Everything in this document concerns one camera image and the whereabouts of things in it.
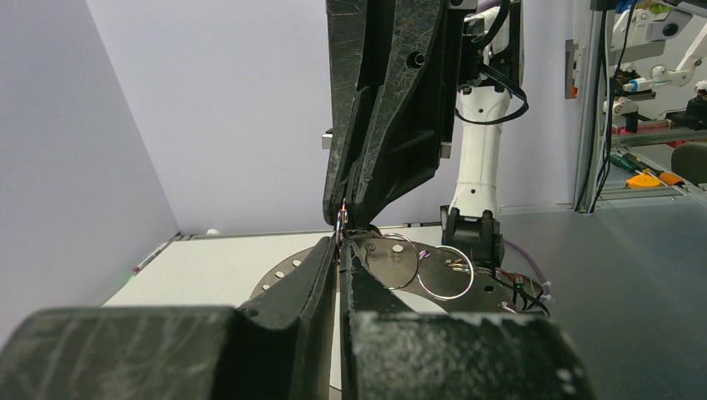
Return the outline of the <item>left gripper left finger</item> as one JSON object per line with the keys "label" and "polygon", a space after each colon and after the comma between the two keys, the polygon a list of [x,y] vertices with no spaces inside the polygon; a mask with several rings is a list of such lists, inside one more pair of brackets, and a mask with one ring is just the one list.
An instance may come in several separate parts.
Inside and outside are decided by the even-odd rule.
{"label": "left gripper left finger", "polygon": [[325,399],[333,238],[240,307],[55,308],[1,352],[4,399]]}

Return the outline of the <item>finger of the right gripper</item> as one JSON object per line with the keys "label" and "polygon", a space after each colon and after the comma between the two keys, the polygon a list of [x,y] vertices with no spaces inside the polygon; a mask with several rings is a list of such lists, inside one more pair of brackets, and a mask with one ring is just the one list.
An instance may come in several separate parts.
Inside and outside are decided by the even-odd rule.
{"label": "finger of the right gripper", "polygon": [[374,1],[327,1],[328,56],[332,106],[332,142],[323,193],[325,221],[334,226],[345,201],[352,164],[360,146],[351,132],[360,104],[359,80],[364,77],[364,49],[369,18],[378,26]]}
{"label": "finger of the right gripper", "polygon": [[344,4],[344,207],[368,226],[436,173],[451,138],[459,8],[450,1]]}

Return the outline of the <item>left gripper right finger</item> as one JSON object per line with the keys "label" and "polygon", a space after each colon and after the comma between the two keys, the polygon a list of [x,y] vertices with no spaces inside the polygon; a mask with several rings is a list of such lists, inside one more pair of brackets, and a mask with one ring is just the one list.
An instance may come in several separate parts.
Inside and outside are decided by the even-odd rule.
{"label": "left gripper right finger", "polygon": [[573,344],[546,317],[417,313],[341,250],[345,399],[593,399]]}

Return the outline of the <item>large perforated metal keyring disc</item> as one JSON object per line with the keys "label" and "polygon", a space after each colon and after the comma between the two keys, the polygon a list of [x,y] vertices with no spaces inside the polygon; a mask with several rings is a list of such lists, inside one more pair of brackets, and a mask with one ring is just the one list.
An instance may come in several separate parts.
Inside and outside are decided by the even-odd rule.
{"label": "large perforated metal keyring disc", "polygon": [[445,312],[547,313],[550,283],[502,268],[504,240],[490,210],[464,217],[443,207],[439,245],[376,227],[351,232],[366,270],[402,299],[419,300]]}

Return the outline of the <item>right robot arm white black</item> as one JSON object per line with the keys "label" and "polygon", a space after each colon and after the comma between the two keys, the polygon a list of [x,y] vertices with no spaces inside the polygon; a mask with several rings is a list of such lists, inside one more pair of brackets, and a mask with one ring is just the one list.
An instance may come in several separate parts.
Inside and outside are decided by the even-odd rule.
{"label": "right robot arm white black", "polygon": [[529,102],[520,1],[329,1],[333,126],[323,217],[366,228],[393,201],[430,180],[463,136],[442,242],[477,266],[498,268],[502,126]]}

